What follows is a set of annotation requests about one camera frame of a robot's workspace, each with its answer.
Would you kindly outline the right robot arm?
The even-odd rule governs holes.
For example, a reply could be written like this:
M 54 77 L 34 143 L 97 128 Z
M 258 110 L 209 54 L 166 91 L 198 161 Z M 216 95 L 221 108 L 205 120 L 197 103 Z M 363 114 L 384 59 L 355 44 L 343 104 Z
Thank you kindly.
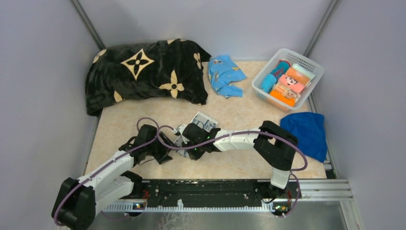
M 271 166 L 270 193 L 283 197 L 288 192 L 298 140 L 274 122 L 264 121 L 258 128 L 242 131 L 218 127 L 206 131 L 190 123 L 180 128 L 178 134 L 192 160 L 211 152 L 256 151 Z

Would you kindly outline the white blue printed towel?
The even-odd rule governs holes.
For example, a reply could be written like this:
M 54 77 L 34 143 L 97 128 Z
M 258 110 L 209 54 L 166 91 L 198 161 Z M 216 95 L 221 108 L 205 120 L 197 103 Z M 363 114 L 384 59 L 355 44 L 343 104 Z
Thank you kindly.
M 190 120 L 190 123 L 196 124 L 198 127 L 209 132 L 212 128 L 217 127 L 218 121 L 203 112 L 197 112 L 195 116 Z M 175 140 L 175 145 L 181 147 L 182 139 L 177 136 Z

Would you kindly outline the dark blue towel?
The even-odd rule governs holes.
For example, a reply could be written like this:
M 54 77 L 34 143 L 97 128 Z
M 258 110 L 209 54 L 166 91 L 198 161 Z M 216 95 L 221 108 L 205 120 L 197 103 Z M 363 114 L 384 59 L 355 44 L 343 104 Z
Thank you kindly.
M 292 113 L 280 120 L 280 127 L 298 139 L 304 155 L 323 163 L 327 156 L 325 117 L 312 112 Z

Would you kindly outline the bright blue terry towel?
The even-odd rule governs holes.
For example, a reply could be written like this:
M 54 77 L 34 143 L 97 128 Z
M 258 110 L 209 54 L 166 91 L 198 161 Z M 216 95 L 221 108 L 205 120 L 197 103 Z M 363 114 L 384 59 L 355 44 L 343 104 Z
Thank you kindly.
M 273 74 L 268 74 L 260 84 L 260 89 L 265 92 L 269 93 L 273 86 L 276 84 L 277 78 Z

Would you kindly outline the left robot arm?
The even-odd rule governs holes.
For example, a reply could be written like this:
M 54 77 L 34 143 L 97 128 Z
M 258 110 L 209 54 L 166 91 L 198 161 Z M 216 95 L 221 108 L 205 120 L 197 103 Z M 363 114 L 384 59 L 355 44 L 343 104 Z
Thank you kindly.
M 170 161 L 170 148 L 175 144 L 157 128 L 142 125 L 108 161 L 78 178 L 67 178 L 59 189 L 51 216 L 58 226 L 86 230 L 97 214 L 121 198 L 148 195 L 143 178 L 131 169 L 152 156 L 159 164 Z

